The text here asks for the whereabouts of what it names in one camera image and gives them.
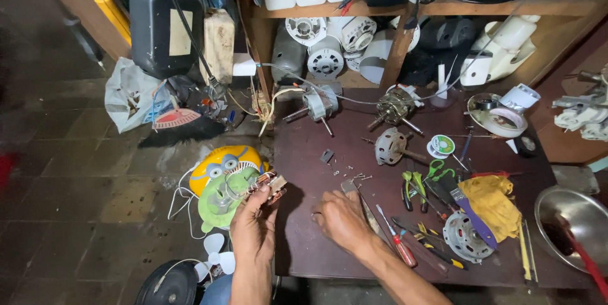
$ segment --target stainless steel bowl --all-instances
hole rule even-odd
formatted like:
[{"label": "stainless steel bowl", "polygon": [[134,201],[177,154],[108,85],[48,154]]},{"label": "stainless steel bowl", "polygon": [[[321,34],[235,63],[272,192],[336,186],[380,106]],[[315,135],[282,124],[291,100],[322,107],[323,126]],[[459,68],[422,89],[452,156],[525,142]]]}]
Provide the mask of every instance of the stainless steel bowl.
[{"label": "stainless steel bowl", "polygon": [[536,199],[535,217],[543,238],[538,240],[541,246],[556,259],[587,272],[578,253],[564,255],[551,241],[555,240],[555,235],[545,231],[543,224],[556,223],[557,214],[568,220],[576,240],[597,263],[602,274],[608,275],[608,209],[588,195],[560,186],[544,190]]}]

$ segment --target red handle screwdriver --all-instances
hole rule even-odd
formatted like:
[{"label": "red handle screwdriver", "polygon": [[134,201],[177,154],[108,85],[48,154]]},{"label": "red handle screwdriver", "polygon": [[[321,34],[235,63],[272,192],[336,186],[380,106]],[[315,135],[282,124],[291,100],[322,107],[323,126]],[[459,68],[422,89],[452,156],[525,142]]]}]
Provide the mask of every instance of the red handle screwdriver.
[{"label": "red handle screwdriver", "polygon": [[405,262],[406,265],[408,265],[410,268],[416,267],[418,265],[418,262],[414,258],[414,254],[412,254],[410,248],[407,248],[403,244],[403,242],[401,242],[401,239],[399,239],[399,235],[397,235],[393,227],[390,225],[389,221],[384,216],[382,208],[380,208],[378,204],[376,204],[376,208],[380,212],[380,215],[382,215],[382,217],[384,218],[384,221],[386,221],[386,224],[389,226],[390,234],[393,237],[393,242],[395,243],[395,247],[397,247],[397,252],[399,252],[399,256],[401,256],[403,262]]}]

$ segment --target white plastic bag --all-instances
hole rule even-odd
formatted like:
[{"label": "white plastic bag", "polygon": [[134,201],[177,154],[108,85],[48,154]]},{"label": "white plastic bag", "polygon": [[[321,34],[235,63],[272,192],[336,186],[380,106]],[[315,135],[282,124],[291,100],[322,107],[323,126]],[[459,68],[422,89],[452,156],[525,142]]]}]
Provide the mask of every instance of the white plastic bag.
[{"label": "white plastic bag", "polygon": [[153,101],[152,93],[161,82],[145,74],[133,60],[123,57],[118,59],[112,76],[106,83],[104,104],[119,133],[151,122],[153,114],[156,117],[171,109],[166,88],[161,88]]}]

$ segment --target rag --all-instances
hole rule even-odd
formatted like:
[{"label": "rag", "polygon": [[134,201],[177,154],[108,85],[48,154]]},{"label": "rag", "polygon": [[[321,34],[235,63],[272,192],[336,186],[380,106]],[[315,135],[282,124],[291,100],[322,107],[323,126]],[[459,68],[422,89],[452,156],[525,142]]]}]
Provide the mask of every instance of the rag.
[{"label": "rag", "polygon": [[522,214],[507,198],[513,183],[506,177],[487,175],[458,184],[471,204],[471,209],[494,234],[496,242],[519,236]]}]

